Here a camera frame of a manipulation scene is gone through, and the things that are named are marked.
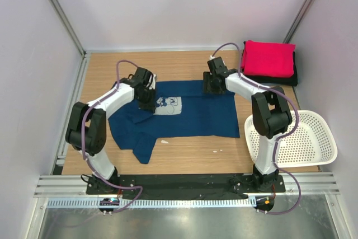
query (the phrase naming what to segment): black folded cloth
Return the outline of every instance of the black folded cloth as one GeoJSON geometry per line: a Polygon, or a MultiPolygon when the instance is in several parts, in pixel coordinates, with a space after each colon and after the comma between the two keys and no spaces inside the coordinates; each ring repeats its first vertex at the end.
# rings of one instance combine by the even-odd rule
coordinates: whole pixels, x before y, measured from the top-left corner
{"type": "Polygon", "coordinates": [[[246,77],[256,81],[258,83],[274,83],[288,86],[297,86],[298,78],[297,78],[297,69],[296,69],[296,61],[295,61],[295,52],[293,52],[293,70],[294,73],[289,78],[277,78],[277,77],[268,77],[268,76],[247,76],[246,77]]]}

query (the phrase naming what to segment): table surface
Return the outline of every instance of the table surface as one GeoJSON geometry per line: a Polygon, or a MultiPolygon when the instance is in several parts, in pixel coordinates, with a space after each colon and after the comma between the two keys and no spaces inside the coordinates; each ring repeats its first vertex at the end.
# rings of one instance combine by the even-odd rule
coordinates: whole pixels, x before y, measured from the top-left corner
{"type": "MultiPolygon", "coordinates": [[[[134,61],[157,74],[158,81],[183,81],[202,79],[208,70],[207,61],[212,51],[162,51],[142,53],[101,53],[92,54],[81,101],[89,102],[106,93],[116,81],[116,62],[120,59],[134,61]]],[[[228,68],[238,67],[238,53],[223,50],[217,53],[228,68]]],[[[120,76],[134,73],[135,67],[120,64],[120,76]]],[[[285,94],[294,100],[293,88],[283,86],[285,94]]],[[[235,95],[239,121],[240,138],[224,137],[174,137],[164,138],[168,144],[157,139],[152,157],[147,165],[139,163],[132,150],[120,150],[114,142],[107,124],[105,145],[111,162],[119,174],[217,174],[250,173],[253,162],[250,158],[244,135],[245,120],[252,114],[251,103],[235,95]]],[[[317,166],[289,168],[294,172],[317,172],[317,166]]],[[[82,156],[69,146],[63,175],[90,174],[91,170],[82,156]]]]}

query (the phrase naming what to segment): white printed graphic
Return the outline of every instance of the white printed graphic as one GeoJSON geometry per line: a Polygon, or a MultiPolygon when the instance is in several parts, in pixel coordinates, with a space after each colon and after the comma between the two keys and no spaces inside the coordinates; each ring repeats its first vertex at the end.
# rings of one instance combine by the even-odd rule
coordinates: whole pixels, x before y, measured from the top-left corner
{"type": "Polygon", "coordinates": [[[156,103],[155,115],[177,115],[181,113],[181,97],[160,97],[156,103]]]}

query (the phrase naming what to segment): dark blue cloth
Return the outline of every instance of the dark blue cloth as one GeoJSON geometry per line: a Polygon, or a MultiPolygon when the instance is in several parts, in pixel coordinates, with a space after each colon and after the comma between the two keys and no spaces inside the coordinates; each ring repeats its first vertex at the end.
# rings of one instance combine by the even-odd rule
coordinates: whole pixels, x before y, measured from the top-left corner
{"type": "Polygon", "coordinates": [[[174,112],[181,97],[181,113],[156,115],[133,101],[109,118],[113,139],[121,149],[132,149],[139,162],[148,163],[157,138],[240,137],[234,94],[205,95],[202,87],[202,81],[156,83],[157,109],[164,106],[168,113],[174,112]]]}

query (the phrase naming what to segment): gray floor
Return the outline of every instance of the gray floor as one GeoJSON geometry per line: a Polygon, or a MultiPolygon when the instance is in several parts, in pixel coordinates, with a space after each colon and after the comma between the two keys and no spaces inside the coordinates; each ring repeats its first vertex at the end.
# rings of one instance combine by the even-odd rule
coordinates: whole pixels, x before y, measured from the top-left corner
{"type": "MultiPolygon", "coordinates": [[[[273,211],[288,209],[295,201],[295,196],[277,197],[273,211]]],[[[256,213],[253,208],[133,209],[99,215],[75,228],[62,226],[97,213],[98,209],[47,209],[39,238],[338,238],[323,195],[303,196],[298,208],[280,216],[256,213]]]]}

